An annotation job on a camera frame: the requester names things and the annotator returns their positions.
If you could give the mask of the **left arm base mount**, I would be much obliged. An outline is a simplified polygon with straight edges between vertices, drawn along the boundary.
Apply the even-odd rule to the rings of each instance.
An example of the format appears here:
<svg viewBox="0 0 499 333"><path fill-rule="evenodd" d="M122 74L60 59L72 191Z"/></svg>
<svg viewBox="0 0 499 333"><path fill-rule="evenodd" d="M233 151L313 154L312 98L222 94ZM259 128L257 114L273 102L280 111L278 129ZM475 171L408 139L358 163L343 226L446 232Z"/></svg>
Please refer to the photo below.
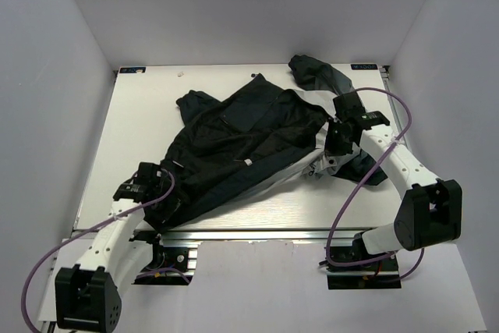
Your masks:
<svg viewBox="0 0 499 333"><path fill-rule="evenodd" d="M153 232L138 232L129 240L136 244L147 243L152 253L151 262L136 278L134 285L187 286L196 269L199 241L175 237L161 237Z"/></svg>

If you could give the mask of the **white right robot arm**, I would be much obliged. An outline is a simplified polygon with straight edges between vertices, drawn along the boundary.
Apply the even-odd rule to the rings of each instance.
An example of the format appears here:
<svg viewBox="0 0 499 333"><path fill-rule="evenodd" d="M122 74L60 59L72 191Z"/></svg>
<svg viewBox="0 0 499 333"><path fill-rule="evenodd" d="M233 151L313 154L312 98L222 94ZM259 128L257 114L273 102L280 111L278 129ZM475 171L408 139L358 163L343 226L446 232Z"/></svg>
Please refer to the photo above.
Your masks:
<svg viewBox="0 0 499 333"><path fill-rule="evenodd" d="M330 125L326 149L343 156L358 146L375 160L397 190L401 204L394 221L361 232L352 241L346 259L334 258L326 246L326 261L335 267L371 269L399 250L419 250L458 239L462 232L462 188L443 180L400 143L388 118L368 112L356 91L333 100L335 121Z"/></svg>

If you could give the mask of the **dark navy and grey jacket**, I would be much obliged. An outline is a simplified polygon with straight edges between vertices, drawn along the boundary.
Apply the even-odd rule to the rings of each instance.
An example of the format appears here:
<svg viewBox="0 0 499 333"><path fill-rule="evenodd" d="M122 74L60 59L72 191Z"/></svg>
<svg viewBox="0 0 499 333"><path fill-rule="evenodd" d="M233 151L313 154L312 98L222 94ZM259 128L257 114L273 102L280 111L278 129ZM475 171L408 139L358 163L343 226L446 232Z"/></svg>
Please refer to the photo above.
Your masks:
<svg viewBox="0 0 499 333"><path fill-rule="evenodd" d="M293 89L257 74L223 101L196 90L177 100L183 128L160 163L174 175L182 199L171 228L299 177L331 175L368 186L387 178L359 148L326 155L333 100L352 92L352 81L307 55L293 56L288 66Z"/></svg>

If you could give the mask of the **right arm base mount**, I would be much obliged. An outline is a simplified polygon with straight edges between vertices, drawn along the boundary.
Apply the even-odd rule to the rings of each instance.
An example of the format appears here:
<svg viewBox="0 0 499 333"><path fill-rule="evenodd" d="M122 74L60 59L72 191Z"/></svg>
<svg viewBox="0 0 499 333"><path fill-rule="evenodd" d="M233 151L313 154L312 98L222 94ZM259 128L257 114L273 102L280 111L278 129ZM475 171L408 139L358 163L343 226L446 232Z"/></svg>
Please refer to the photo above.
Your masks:
<svg viewBox="0 0 499 333"><path fill-rule="evenodd" d="M353 237L349 246L332 246L331 259L337 263L352 263L372 260L377 255L369 255L361 243L361 235ZM400 289L399 269L395 256L362 265L338 267L322 260L319 268L324 268L329 290L382 290Z"/></svg>

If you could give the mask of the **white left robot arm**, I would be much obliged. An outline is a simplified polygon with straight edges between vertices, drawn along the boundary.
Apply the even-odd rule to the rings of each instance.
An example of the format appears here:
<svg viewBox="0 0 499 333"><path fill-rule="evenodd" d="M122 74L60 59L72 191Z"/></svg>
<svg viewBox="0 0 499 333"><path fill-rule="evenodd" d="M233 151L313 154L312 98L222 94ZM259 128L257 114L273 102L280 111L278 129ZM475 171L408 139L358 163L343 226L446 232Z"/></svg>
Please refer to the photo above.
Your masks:
<svg viewBox="0 0 499 333"><path fill-rule="evenodd" d="M72 267L55 276L56 323L77 332L113 332L122 314L122 298L142 277L163 271L165 251L154 236L135 231L147 214L169 209L174 175L160 165L140 163L115 191L107 219Z"/></svg>

